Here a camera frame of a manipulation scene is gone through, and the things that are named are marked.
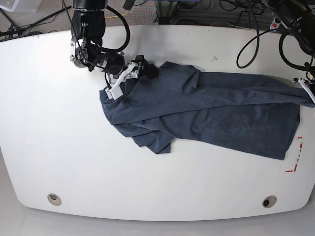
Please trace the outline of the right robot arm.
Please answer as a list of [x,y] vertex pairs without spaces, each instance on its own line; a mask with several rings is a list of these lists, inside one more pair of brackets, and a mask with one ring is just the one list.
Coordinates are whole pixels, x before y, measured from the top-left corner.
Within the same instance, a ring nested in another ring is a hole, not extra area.
[[[98,68],[105,74],[107,82],[116,82],[119,78],[137,79],[146,76],[157,78],[158,68],[148,63],[143,55],[137,55],[126,62],[123,50],[128,46],[131,33],[129,25],[122,14],[108,6],[105,0],[75,0],[74,13],[69,18],[71,25],[70,60],[79,68],[93,71]],[[118,17],[126,30],[126,39],[119,48],[104,48],[103,36],[106,22],[104,10],[107,9]]]

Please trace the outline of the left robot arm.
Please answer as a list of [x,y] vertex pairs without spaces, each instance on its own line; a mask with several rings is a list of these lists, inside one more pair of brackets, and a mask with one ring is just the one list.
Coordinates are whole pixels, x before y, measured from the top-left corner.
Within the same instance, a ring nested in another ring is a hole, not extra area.
[[315,15],[311,8],[303,0],[264,0],[267,6],[276,17],[284,24],[284,28],[279,29],[281,36],[279,39],[279,54],[289,67],[296,70],[315,75],[315,67],[312,62],[304,65],[291,63],[284,55],[283,44],[286,36],[292,35],[298,41],[302,51],[315,59]]

